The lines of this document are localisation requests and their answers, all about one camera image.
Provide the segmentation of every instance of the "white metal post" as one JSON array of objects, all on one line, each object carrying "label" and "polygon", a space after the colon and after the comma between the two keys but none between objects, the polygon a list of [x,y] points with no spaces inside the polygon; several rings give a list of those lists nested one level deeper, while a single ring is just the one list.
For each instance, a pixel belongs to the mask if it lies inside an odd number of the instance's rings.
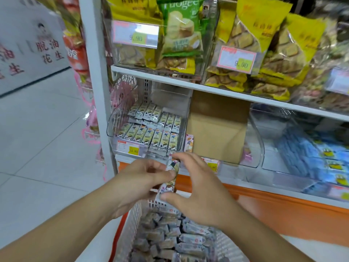
[{"label": "white metal post", "polygon": [[107,165],[108,177],[111,178],[117,173],[117,167],[107,135],[111,104],[103,38],[101,0],[79,0],[79,3],[102,150]]}]

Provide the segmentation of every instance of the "hand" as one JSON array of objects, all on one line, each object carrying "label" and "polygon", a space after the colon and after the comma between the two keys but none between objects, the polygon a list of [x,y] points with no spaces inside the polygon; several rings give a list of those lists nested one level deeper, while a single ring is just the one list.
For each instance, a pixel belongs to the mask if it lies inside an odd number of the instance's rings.
[{"label": "hand", "polygon": [[165,169],[166,165],[158,161],[138,159],[111,179],[106,186],[109,194],[115,195],[113,218],[129,211],[140,199],[155,199],[156,193],[150,189],[176,176],[176,172]]},{"label": "hand", "polygon": [[163,193],[161,200],[179,209],[193,221],[221,229],[229,221],[231,207],[237,205],[229,191],[223,186],[211,168],[194,153],[176,153],[189,171],[192,180],[192,194],[184,198],[176,193]]}]

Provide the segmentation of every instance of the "price label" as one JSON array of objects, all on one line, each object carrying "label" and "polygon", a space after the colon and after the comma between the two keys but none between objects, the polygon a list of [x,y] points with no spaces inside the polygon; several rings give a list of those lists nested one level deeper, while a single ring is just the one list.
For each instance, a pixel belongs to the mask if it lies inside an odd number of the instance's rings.
[{"label": "price label", "polygon": [[217,172],[218,171],[218,167],[219,167],[219,160],[215,160],[215,159],[209,159],[209,158],[203,158],[203,160],[207,163],[207,165],[212,169],[213,172]]},{"label": "price label", "polygon": [[134,144],[128,141],[118,140],[117,143],[118,152],[128,153],[132,155],[139,155],[139,144]]},{"label": "price label", "polygon": [[349,95],[349,72],[333,69],[327,81],[327,91]]},{"label": "price label", "polygon": [[159,26],[113,20],[113,42],[157,48]]},{"label": "price label", "polygon": [[146,45],[147,35],[144,33],[133,33],[130,38],[133,44]]},{"label": "price label", "polygon": [[257,53],[222,46],[217,67],[251,74]]},{"label": "price label", "polygon": [[332,185],[327,195],[332,198],[338,198],[338,199],[349,201],[349,188]]}]

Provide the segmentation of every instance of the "brown cardboard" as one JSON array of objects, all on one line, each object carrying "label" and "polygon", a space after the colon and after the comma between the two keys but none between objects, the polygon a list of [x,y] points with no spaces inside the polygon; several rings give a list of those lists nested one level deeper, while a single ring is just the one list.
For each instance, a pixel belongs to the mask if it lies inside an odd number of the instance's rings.
[{"label": "brown cardboard", "polygon": [[186,131],[194,135],[193,152],[238,164],[250,104],[240,99],[194,91]]}]

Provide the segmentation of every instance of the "white shopping basket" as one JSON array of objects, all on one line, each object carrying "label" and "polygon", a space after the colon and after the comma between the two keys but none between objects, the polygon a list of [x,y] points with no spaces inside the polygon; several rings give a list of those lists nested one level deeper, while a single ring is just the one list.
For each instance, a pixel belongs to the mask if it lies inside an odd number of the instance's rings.
[{"label": "white shopping basket", "polygon": [[[190,193],[177,191],[184,197],[189,197]],[[158,205],[164,205],[156,201],[138,201],[133,208],[121,218],[119,227],[113,241],[112,252],[109,262],[128,262],[129,254],[132,250],[133,241],[136,237],[139,221],[144,213]],[[224,233],[218,231],[215,242],[215,252],[217,259],[229,258],[230,262],[248,262],[248,258]]]}]

